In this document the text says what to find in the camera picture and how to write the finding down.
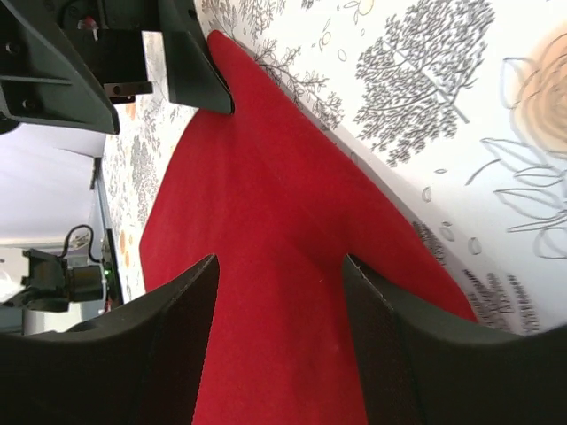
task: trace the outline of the tree print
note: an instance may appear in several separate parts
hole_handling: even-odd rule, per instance
[[[311,110],[322,123],[323,129],[336,128],[345,116],[342,99],[334,91],[324,100],[318,95],[321,89],[327,86],[329,79],[316,71],[306,72],[303,77],[291,73],[290,66],[301,54],[301,48],[286,49],[279,59],[276,57],[276,48],[277,40],[266,40],[256,50],[254,60],[278,86],[284,85],[289,90],[292,102],[299,108],[302,107],[300,99],[304,97],[307,103],[311,104]]]
[[[269,28],[274,12],[281,14],[284,7],[285,0],[241,0],[240,17],[246,19],[253,43]]]
[[[258,4],[268,4],[268,2],[258,3],[254,0],[254,2],[248,3],[246,8],[256,8],[255,11],[263,11],[258,22],[271,22],[273,13],[267,12],[267,10],[272,10],[270,9],[272,6],[261,9],[259,6],[257,7]],[[271,2],[271,4],[277,9],[278,4],[284,3]],[[223,32],[244,50],[250,51],[235,36],[235,31],[240,22],[237,9],[230,3],[230,0],[203,0],[203,12],[210,17],[211,29]],[[256,44],[263,29],[256,31],[255,28],[258,27],[251,24],[250,20],[246,21],[246,25],[252,28],[250,36],[252,44]],[[279,87],[286,89],[288,96],[299,109],[303,108],[303,104],[309,106],[312,114],[322,123],[323,130],[336,128],[345,117],[345,113],[342,108],[343,100],[337,96],[337,93],[330,92],[326,97],[321,96],[321,91],[327,87],[329,78],[316,71],[307,71],[303,76],[294,73],[291,67],[297,56],[301,54],[301,48],[287,48],[284,50],[284,54],[276,55],[277,48],[277,40],[265,39],[255,46],[252,52],[253,59]]]
[[[230,0],[203,0],[202,5],[203,12],[214,12],[214,19],[209,22],[211,29],[228,29],[227,34],[234,35],[240,17],[248,24],[252,42],[256,43],[274,21],[274,14],[284,12],[285,0],[242,0],[238,10]]]
[[[512,289],[510,291],[506,290],[496,274],[489,273],[485,282],[481,282],[470,270],[463,270],[463,273],[474,288],[474,292],[467,294],[468,299],[483,324],[511,332],[509,321],[513,316],[519,316],[524,335],[540,331],[540,321],[533,303],[524,285],[514,275],[506,276],[506,283]]]
[[[445,248],[443,243],[438,237],[431,231],[429,226],[425,223],[420,223],[419,221],[412,221],[412,226],[417,232],[417,235],[422,240],[428,251],[435,257],[435,259],[441,264],[445,265]]]
[[[155,120],[150,118],[151,115],[144,114],[144,117],[150,122],[142,137],[134,135],[132,141],[132,153],[130,155],[130,168],[132,169],[132,186],[137,196],[137,220],[139,223],[145,223],[150,216],[151,205],[159,188],[159,180],[156,175],[155,165],[152,162],[152,155],[155,150],[151,147],[152,143],[159,143],[155,137]]]
[[[385,34],[359,57],[364,105],[354,122],[372,150],[388,151],[389,166],[468,123],[456,101],[483,62],[482,41],[494,12],[486,0],[419,0],[405,16],[386,20]]]

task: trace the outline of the black bracket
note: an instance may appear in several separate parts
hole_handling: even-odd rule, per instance
[[[163,34],[171,102],[233,112],[193,0],[0,0],[0,134],[18,122],[118,134],[114,105],[152,93],[142,31]]]

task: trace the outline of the black cable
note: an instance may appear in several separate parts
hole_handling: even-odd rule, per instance
[[[71,243],[71,236],[73,235],[74,232],[76,232],[80,228],[86,228],[90,233],[89,251],[88,251],[90,261],[92,261],[93,263],[100,263],[100,259],[95,259],[92,255],[92,244],[95,242],[95,231],[88,224],[80,224],[79,226],[75,226],[74,228],[69,230],[69,233],[67,233],[67,236],[65,236],[65,243],[63,243],[63,251],[59,255],[59,258],[63,259],[64,257],[66,257],[67,253],[69,252],[69,244]]]

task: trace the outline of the red carpet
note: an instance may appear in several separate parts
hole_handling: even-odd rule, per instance
[[[140,246],[147,290],[219,257],[194,423],[366,423],[344,255],[449,312],[473,313],[394,206],[247,54],[220,33],[208,43],[236,113],[200,111],[190,122]]]

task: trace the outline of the white patterned surface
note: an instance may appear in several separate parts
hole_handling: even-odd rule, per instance
[[[483,322],[530,334],[567,321],[565,2],[197,3],[206,34],[247,49],[395,192]],[[193,114],[162,96],[159,35],[146,47],[160,89],[133,120],[120,108],[104,164],[117,236],[131,239],[121,272],[132,297],[144,291],[139,236]]]

